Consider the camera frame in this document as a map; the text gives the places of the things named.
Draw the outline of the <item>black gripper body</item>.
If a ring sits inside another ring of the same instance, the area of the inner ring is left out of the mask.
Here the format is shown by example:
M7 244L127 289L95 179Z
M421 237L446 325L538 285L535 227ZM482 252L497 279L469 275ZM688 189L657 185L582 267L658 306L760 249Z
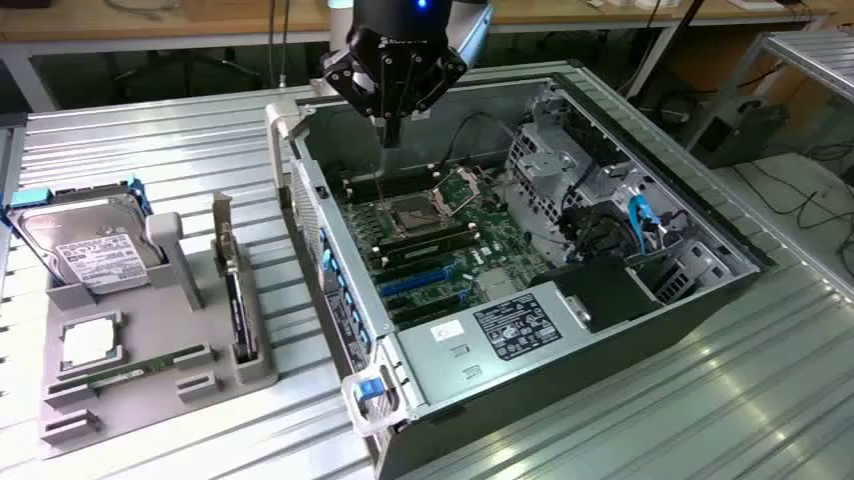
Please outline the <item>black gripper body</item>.
M379 60L393 47L438 58L449 48L450 13L450 1L355 1L350 51L358 60Z

